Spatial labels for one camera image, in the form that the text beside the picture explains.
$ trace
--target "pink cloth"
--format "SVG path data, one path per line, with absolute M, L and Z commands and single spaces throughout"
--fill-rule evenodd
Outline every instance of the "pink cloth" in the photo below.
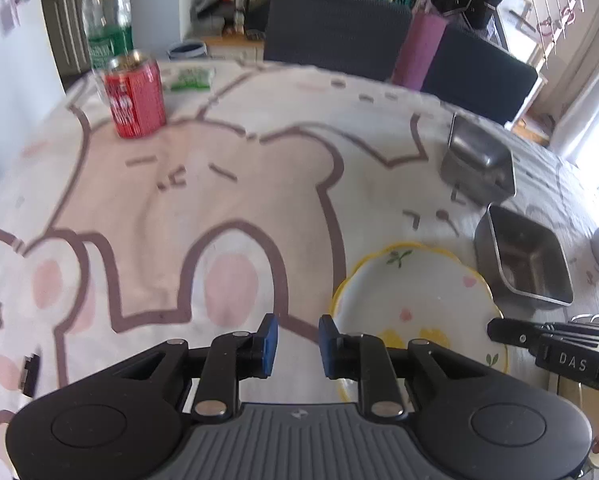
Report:
M 416 12 L 406 40 L 399 51 L 391 82 L 411 90 L 421 90 L 424 78 L 437 53 L 447 21 L 434 14 Z

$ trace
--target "clear plastic bottle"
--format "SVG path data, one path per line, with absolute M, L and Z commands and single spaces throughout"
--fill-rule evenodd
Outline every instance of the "clear plastic bottle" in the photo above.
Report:
M 131 0 L 83 0 L 82 22 L 91 67 L 103 96 L 103 69 L 113 57 L 133 50 Z

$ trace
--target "green snack packet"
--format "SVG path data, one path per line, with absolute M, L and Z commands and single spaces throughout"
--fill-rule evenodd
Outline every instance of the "green snack packet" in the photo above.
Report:
M 214 69 L 182 68 L 177 72 L 177 79 L 171 83 L 170 90 L 210 90 L 214 74 Z

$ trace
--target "cartoon tablecloth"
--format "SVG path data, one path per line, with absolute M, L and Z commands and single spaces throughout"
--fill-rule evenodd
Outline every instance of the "cartoon tablecloth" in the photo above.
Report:
M 364 255 L 410 240 L 475 267 L 484 210 L 439 178 L 452 107 L 314 68 L 213 66 L 211 92 L 167 93 L 168 125 L 138 140 L 116 135 L 82 80 L 0 183 L 0 478 L 33 352 L 41 396 L 165 339 L 207 346 L 275 312 L 273 376 L 243 381 L 242 399 L 337 402 L 317 320 Z M 557 232 L 575 289 L 569 309 L 513 314 L 599 312 L 594 195 L 575 168 L 475 119 L 515 155 L 505 205 Z M 545 386 L 527 352 L 509 354 L 512 374 Z

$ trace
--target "curtain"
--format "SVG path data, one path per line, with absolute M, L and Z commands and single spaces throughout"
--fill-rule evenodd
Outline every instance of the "curtain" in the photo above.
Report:
M 562 78 L 566 112 L 555 126 L 549 149 L 577 162 L 591 137 L 599 136 L 599 28 Z

